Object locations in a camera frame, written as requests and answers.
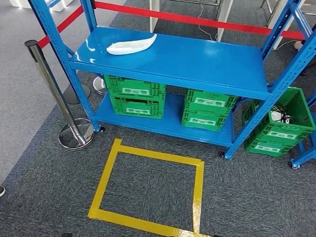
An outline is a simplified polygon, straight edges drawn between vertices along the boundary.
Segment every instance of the floor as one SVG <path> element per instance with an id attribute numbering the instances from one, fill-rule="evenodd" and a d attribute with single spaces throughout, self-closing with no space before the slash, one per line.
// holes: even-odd
<path id="1" fill-rule="evenodd" d="M 125 0 L 107 0 L 124 4 Z M 62 12 L 52 12 L 60 24 L 78 7 L 75 0 Z M 109 26 L 115 12 L 97 10 L 100 25 Z M 66 44 L 76 49 L 88 34 L 82 14 L 62 33 Z M 55 102 L 24 46 L 27 40 L 40 40 L 44 33 L 30 9 L 12 7 L 0 1 L 0 183 L 17 163 L 30 141 L 48 118 Z M 63 91 L 68 85 L 65 74 L 50 45 L 44 48 L 46 59 Z"/>
<path id="2" fill-rule="evenodd" d="M 140 0 L 127 0 L 126 4 L 146 7 L 146 2 Z M 265 9 L 260 9 L 260 4 L 261 0 L 235 0 L 229 20 L 264 25 Z M 161 8 L 192 16 L 201 11 L 198 7 L 189 8 L 168 1 L 162 2 Z M 213 8 L 207 7 L 204 14 L 213 17 L 215 12 Z M 148 19 L 118 14 L 111 26 L 147 30 Z M 214 30 L 205 30 L 215 36 Z M 161 20 L 158 21 L 156 32 L 208 37 L 196 26 Z M 259 46 L 264 39 L 258 35 L 225 31 L 222 40 Z M 278 77 L 295 53 L 292 43 L 272 52 L 265 64 L 268 81 Z M 315 90 L 315 73 L 316 69 L 311 69 L 307 76 L 298 78 L 293 86 L 302 87 L 308 96 Z M 84 84 L 92 87 L 94 75 L 79 72 L 78 76 Z M 168 87 L 167 90 L 183 92 L 176 87 Z M 94 108 L 101 99 L 94 91 L 90 97 Z M 71 106 L 71 109 L 75 118 L 85 116 L 79 105 Z M 243 109 L 244 106 L 235 115 L 236 130 L 241 128 Z M 219 146 L 103 124 L 105 133 L 97 134 L 89 147 L 74 153 L 58 144 L 57 134 L 63 125 L 58 110 L 54 109 L 5 180 L 8 192 L 0 199 L 2 235 L 156 236 L 87 218 L 112 144 L 115 138 L 121 138 L 124 145 L 204 160 L 202 234 L 316 236 L 314 224 L 316 223 L 316 163 L 313 160 L 301 170 L 292 170 L 287 163 L 290 158 L 297 155 L 297 149 L 275 159 L 245 153 L 241 146 L 232 160 L 226 161 L 219 157 L 219 152 L 223 149 Z M 194 172 L 194 167 L 189 165 L 118 154 L 100 208 L 192 231 Z"/>

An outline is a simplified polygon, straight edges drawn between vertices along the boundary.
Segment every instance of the shelf board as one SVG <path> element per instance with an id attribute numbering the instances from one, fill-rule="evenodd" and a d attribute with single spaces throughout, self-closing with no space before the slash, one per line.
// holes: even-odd
<path id="1" fill-rule="evenodd" d="M 109 94 L 106 94 L 97 110 L 95 119 L 100 122 L 131 127 L 219 146 L 229 147 L 232 145 L 233 136 L 233 119 L 232 113 L 230 113 L 219 132 L 184 127 L 181 125 L 183 100 L 184 97 L 181 95 L 167 94 L 163 119 L 142 118 L 115 114 Z"/>
<path id="2" fill-rule="evenodd" d="M 261 100 L 269 95 L 258 47 L 158 34 L 145 51 L 121 56 L 106 51 L 114 42 L 151 36 L 97 27 L 69 62 L 72 69 L 87 72 Z"/>

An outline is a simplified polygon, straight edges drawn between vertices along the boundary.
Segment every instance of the white device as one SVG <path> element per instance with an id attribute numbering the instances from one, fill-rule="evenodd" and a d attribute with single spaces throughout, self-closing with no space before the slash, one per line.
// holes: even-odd
<path id="1" fill-rule="evenodd" d="M 106 48 L 106 51 L 113 55 L 137 53 L 149 48 L 155 42 L 155 40 L 156 40 L 156 37 L 157 34 L 155 34 L 149 39 L 113 43 L 111 46 Z"/>

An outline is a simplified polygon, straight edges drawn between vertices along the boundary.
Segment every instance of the chrome stanchion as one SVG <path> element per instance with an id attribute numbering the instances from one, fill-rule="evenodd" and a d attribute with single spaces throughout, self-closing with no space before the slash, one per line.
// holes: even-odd
<path id="1" fill-rule="evenodd" d="M 94 80 L 94 88 L 98 94 L 100 94 L 100 95 L 106 94 L 106 84 L 104 83 L 104 80 L 100 77 L 96 77 Z"/>
<path id="2" fill-rule="evenodd" d="M 90 121 L 84 118 L 73 119 L 69 108 L 37 41 L 29 40 L 24 44 L 31 53 L 32 57 L 55 98 L 63 115 L 63 118 L 67 123 L 60 133 L 60 143 L 72 151 L 80 150 L 90 144 L 94 136 L 94 128 Z"/>

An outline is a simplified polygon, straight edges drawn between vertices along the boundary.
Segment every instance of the crate label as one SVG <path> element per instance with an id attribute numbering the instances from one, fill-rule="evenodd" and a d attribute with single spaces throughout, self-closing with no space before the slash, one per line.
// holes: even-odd
<path id="1" fill-rule="evenodd" d="M 215 126 L 215 125 L 216 125 L 216 122 L 216 121 L 198 119 L 198 118 L 190 118 L 189 119 L 189 122 L 194 122 L 194 123 L 198 123 L 198 124 L 204 124 L 204 125 L 210 125 L 210 126 Z"/>
<path id="2" fill-rule="evenodd" d="M 287 133 L 274 132 L 274 131 L 270 131 L 267 135 L 272 136 L 272 137 L 287 138 L 287 139 L 296 139 L 297 137 L 297 135 L 294 135 L 294 134 L 287 134 Z"/>
<path id="3" fill-rule="evenodd" d="M 132 109 L 132 108 L 127 108 L 127 113 L 150 115 L 149 110 L 139 110 L 139 109 Z"/>
<path id="4" fill-rule="evenodd" d="M 264 146 L 260 146 L 260 145 L 256 145 L 255 149 L 266 151 L 266 152 L 275 152 L 275 153 L 279 153 L 281 151 L 281 149 L 278 149 L 278 148 L 264 147 Z"/>
<path id="5" fill-rule="evenodd" d="M 149 90 L 131 89 L 131 88 L 122 88 L 122 93 L 133 94 L 133 95 L 150 95 Z"/>
<path id="6" fill-rule="evenodd" d="M 203 99 L 203 98 L 198 98 L 198 97 L 195 98 L 194 103 L 200 104 L 200 105 L 210 105 L 210 106 L 216 106 L 216 107 L 225 107 L 225 101 L 208 100 L 208 99 Z"/>

